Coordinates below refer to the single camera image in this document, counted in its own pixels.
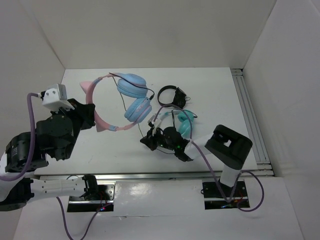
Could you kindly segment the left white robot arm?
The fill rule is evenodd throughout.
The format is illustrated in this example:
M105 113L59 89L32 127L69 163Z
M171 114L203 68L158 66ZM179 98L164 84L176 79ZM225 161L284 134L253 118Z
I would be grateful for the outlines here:
M15 136L0 160L0 210L21 209L37 200L62 196L92 200L99 187L92 174L82 177L39 180L35 170L49 165L47 157L67 160L71 157L80 131L95 126L95 105L68 99L71 110L62 107L45 120L33 122L29 132Z

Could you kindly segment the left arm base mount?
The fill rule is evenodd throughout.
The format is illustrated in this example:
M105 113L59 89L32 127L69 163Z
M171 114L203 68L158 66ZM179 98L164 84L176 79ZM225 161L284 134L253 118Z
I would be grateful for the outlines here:
M116 188L114 182L98 181L92 174L70 175L66 179L76 180L77 178L84 179L86 186L93 187L93 190L89 190L89 193L81 196L70 196L67 205L68 213L95 212L98 208L101 212L112 212L114 210Z

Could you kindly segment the pink blue cat-ear headphones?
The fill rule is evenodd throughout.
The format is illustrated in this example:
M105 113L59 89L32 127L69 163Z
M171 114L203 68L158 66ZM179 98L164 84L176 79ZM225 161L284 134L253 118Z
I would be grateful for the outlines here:
M155 92L147 87L146 80L133 73L109 73L105 76L100 76L93 81L83 81L80 83L80 87L85 93L85 102L87 104L93 103L93 94L96 86L105 78L117 77L116 84L117 90L120 94L134 98L134 102L126 109L124 117L130 122L130 124L123 127L111 125L104 121L99 114L94 112L94 121L96 131L126 131L141 123L152 110L151 100L155 96Z

